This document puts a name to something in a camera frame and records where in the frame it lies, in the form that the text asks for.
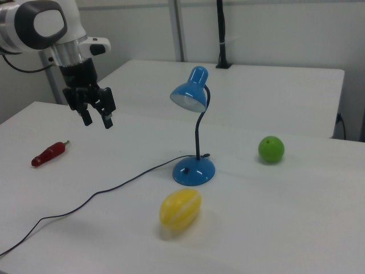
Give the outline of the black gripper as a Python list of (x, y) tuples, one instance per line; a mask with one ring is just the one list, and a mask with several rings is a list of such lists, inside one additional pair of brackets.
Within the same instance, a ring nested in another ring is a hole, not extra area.
[(112, 91), (98, 85), (98, 75), (91, 58), (75, 65), (61, 66), (60, 71), (66, 83), (63, 90), (68, 105), (78, 112), (85, 126), (92, 123), (88, 105), (97, 109), (106, 129), (113, 126), (112, 112), (116, 110)]

